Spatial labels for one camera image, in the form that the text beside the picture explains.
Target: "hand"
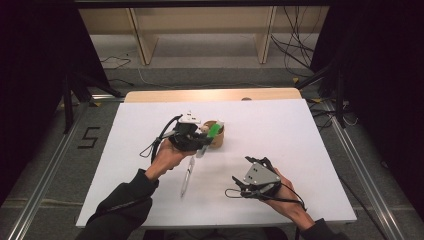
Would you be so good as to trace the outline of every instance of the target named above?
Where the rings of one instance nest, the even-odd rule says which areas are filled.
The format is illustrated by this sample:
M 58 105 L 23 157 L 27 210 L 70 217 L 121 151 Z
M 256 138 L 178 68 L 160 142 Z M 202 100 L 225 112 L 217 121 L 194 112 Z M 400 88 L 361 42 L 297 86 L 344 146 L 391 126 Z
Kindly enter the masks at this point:
M 278 171 L 277 168 L 275 168 L 275 171 L 280 176 L 281 183 L 283 184 L 280 190 L 275 194 L 275 197 L 298 200 L 296 194 L 294 194 L 294 192 L 290 190 L 292 189 L 294 191 L 294 187 L 291 181 L 285 178 L 280 173 L 280 171 Z M 292 220 L 301 231 L 304 231 L 315 224 L 314 220 L 312 220 L 309 214 L 305 212 L 305 210 L 299 203 L 280 202 L 276 200 L 266 200 L 264 201 L 264 203 L 271 206 L 275 211 L 277 211 L 281 215 Z
M 168 139 L 165 139 L 161 143 L 152 165 L 146 170 L 145 174 L 150 181 L 154 182 L 166 171 L 178 166 L 185 157 L 195 153 L 196 151 L 182 152 L 176 149 Z

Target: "green object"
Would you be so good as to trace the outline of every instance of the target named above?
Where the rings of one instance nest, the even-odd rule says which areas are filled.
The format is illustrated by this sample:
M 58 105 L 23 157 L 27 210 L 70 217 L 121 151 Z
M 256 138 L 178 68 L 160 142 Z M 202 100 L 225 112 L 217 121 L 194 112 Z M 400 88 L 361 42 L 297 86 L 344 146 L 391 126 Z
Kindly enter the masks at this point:
M 216 135 L 218 135 L 220 128 L 221 126 L 219 124 L 215 123 L 214 125 L 212 125 L 212 127 L 210 128 L 208 132 L 208 137 L 214 138 Z

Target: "person's right hand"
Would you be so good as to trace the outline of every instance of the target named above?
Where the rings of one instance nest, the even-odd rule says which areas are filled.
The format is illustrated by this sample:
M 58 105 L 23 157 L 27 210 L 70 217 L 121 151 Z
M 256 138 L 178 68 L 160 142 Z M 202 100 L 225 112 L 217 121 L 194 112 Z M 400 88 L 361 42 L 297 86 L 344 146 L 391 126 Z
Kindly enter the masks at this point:
M 283 199 L 291 199 L 291 200 L 298 200 L 296 194 L 294 194 L 294 187 L 290 180 L 285 178 L 280 171 L 278 171 L 277 168 L 275 168 L 275 171 L 280 176 L 281 183 L 283 186 L 281 186 L 280 190 L 275 194 L 275 197 L 277 198 L 283 198 Z M 266 200 L 263 201 L 264 203 L 271 206 L 275 211 L 280 213 L 281 215 L 289 218 L 292 220 L 301 231 L 304 231 L 310 227 L 312 227 L 315 222 L 312 220 L 312 218 L 305 212 L 302 205 L 299 203 L 292 203 L 292 202 L 280 202 L 276 200 Z

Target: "brown cup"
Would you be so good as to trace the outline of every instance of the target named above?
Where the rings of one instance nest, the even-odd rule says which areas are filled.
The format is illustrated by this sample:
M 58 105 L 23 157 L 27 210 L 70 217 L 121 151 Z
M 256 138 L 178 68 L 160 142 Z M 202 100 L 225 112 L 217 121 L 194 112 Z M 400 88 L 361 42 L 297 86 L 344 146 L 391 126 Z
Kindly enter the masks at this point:
M 208 128 L 210 129 L 215 123 L 216 121 L 210 120 L 205 122 L 203 126 L 208 126 Z M 210 148 L 219 148 L 222 146 L 222 144 L 224 143 L 224 131 L 225 131 L 225 126 L 222 126 L 219 129 L 218 134 L 212 140 L 212 143 L 209 145 Z

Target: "gray floor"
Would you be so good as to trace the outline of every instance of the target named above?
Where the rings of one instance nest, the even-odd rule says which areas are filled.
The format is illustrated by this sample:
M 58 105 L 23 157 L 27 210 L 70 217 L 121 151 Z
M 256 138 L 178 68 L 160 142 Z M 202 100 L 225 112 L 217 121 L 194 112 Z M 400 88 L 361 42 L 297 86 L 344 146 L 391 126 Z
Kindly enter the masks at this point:
M 106 69 L 109 79 L 120 79 L 134 84 L 128 85 L 119 80 L 111 81 L 111 85 L 122 93 L 134 90 L 164 90 L 164 89 L 200 89 L 200 88 L 249 88 L 249 87 L 292 87 L 292 75 L 284 69 L 284 57 L 277 51 L 271 51 L 266 66 L 253 61 L 255 51 L 253 45 L 245 36 L 220 36 L 220 41 L 229 41 L 231 44 L 216 44 L 212 40 L 205 42 L 205 36 L 194 36 L 190 40 L 183 41 L 187 36 L 167 36 L 158 42 L 154 61 L 150 66 L 140 66 L 136 63 L 136 57 L 131 65 L 124 69 Z M 241 39 L 241 48 L 233 43 Z M 116 52 L 102 54 L 119 55 Z M 305 69 L 298 66 L 290 66 L 301 74 L 309 74 Z M 104 94 L 97 89 L 92 89 L 94 94 Z M 304 98 L 316 97 L 316 85 L 305 88 L 302 91 Z M 75 129 L 70 141 L 69 148 L 63 155 L 63 159 L 57 168 L 52 182 L 48 185 L 43 200 L 40 203 L 35 216 L 27 229 L 24 239 L 74 239 L 80 231 L 75 227 L 85 196 L 88 192 L 91 180 L 100 160 L 103 147 L 106 143 L 114 116 L 119 106 L 117 101 L 97 100 L 97 104 L 86 104 L 75 107 L 76 117 L 80 117 L 79 124 Z M 322 109 L 323 104 L 313 106 L 313 109 Z M 328 116 L 315 118 L 318 126 L 328 123 Z M 90 130 L 89 136 L 97 137 L 93 148 L 81 149 L 79 146 L 88 146 L 92 141 L 83 139 L 89 127 L 99 129 Z M 11 233 L 15 221 L 18 220 L 28 199 L 34 193 L 38 182 L 43 177 L 45 169 L 49 166 L 56 148 L 63 139 L 64 111 L 58 106 L 57 112 L 51 121 L 50 131 L 42 141 L 37 157 L 28 163 L 21 178 L 16 183 L 6 202 L 0 209 L 0 239 L 7 239 Z M 367 170 L 371 173 L 382 198 L 388 205 L 396 223 L 405 239 L 424 239 L 424 224 L 414 211 L 401 189 L 390 174 L 390 171 L 381 164 L 381 158 L 375 150 L 369 136 L 362 126 L 347 125 L 346 132 L 351 137 L 356 150 L 361 156 Z M 328 150 L 334 167 L 339 175 L 349 184 L 354 193 L 359 196 L 373 218 L 382 225 L 379 214 L 370 201 L 367 192 L 359 180 L 358 174 L 352 166 L 335 129 L 333 126 L 323 128 L 321 136 Z M 325 186 L 317 184 L 325 192 Z M 358 220 L 351 224 L 336 225 L 332 227 L 336 231 L 343 231 L 351 239 L 382 239 L 377 228 L 365 213 L 359 202 L 352 193 L 345 188 L 346 194 L 351 201 Z M 282 227 L 289 239 L 294 239 L 294 226 L 289 224 Z M 131 239 L 141 239 L 143 231 L 137 230 L 131 235 Z

